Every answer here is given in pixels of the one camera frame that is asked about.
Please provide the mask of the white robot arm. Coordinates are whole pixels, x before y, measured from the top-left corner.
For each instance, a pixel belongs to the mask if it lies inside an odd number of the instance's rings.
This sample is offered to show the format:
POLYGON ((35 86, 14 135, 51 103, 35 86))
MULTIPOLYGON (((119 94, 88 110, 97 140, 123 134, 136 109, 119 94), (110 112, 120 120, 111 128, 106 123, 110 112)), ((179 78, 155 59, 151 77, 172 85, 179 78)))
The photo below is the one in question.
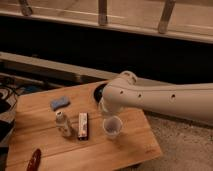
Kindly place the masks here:
POLYGON ((104 117, 135 107, 213 126, 213 83, 138 86, 136 81, 133 72, 123 71, 106 84, 99 102, 104 117))

